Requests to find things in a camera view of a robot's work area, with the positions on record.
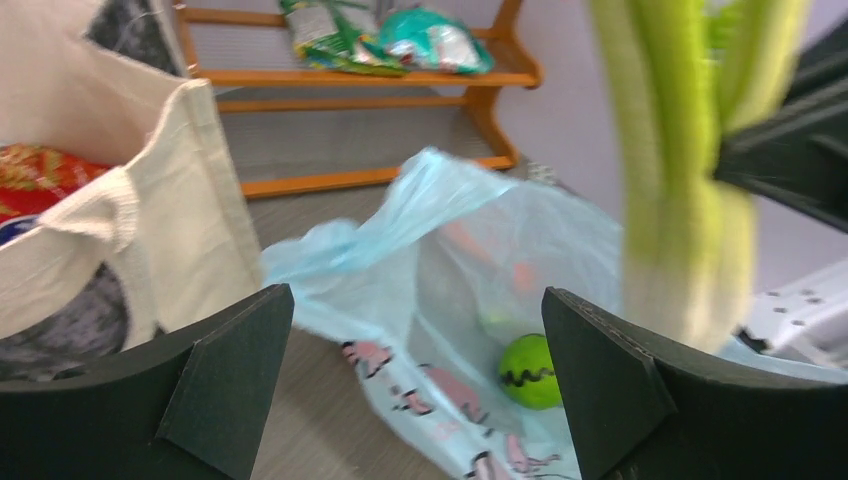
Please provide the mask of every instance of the celery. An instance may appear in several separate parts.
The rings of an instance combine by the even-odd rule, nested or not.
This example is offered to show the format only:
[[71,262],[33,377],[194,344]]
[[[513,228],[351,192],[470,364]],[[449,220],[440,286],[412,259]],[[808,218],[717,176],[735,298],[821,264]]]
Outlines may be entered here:
[[704,0],[589,2],[625,172],[631,321],[714,351],[744,320],[753,206],[711,173],[721,133],[779,103],[807,3],[737,0],[711,19]]

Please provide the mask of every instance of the red snack bag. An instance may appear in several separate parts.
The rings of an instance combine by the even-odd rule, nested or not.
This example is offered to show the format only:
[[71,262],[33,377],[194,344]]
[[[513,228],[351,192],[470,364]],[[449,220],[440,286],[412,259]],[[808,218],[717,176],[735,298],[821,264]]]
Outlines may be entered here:
[[0,147],[0,245],[110,168],[45,147]]

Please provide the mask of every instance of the beige canvas bag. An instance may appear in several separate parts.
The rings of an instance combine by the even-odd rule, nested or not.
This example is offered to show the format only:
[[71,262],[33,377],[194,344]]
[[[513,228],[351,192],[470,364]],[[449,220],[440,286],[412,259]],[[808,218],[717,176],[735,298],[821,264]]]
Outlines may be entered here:
[[258,290],[259,245],[204,80],[166,75],[84,37],[100,0],[0,0],[0,144],[118,165],[0,247],[0,338],[118,276],[124,348]]

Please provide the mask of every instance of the light blue plastic bag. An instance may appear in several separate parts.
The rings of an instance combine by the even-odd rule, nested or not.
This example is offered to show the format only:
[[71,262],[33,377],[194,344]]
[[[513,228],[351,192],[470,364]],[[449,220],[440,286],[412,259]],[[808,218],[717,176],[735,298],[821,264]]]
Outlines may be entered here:
[[[291,285],[295,325],[342,344],[374,411],[452,478],[576,480],[565,412],[512,403],[497,363],[506,343],[543,332],[549,285],[620,313],[620,239],[612,219],[561,189],[425,149],[367,222],[319,225],[263,262],[267,283]],[[848,382],[735,340],[721,355]]]

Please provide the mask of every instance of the wooden rack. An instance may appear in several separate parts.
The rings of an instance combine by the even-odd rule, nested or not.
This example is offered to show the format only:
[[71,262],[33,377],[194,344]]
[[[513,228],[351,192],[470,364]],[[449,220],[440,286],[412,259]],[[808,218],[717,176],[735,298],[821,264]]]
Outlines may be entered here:
[[[435,87],[464,86],[460,96],[444,97],[376,97],[349,99],[221,101],[221,114],[246,112],[291,112],[314,110],[359,110],[380,108],[424,108],[457,106],[465,109],[491,147],[495,156],[476,159],[493,169],[509,169],[518,165],[519,152],[498,125],[495,104],[503,87],[537,88],[542,83],[542,69],[527,53],[515,34],[515,22],[523,0],[503,0],[494,25],[474,29],[484,40],[497,63],[496,71],[483,75],[453,75],[438,72],[412,72],[403,77],[377,77],[321,70],[262,71],[206,70],[197,58],[191,34],[192,24],[218,24],[285,28],[283,15],[191,8],[174,0],[177,28],[189,73],[207,78],[217,87]],[[392,181],[397,168],[360,170],[346,173],[312,175],[294,178],[242,183],[248,199],[335,190]]]

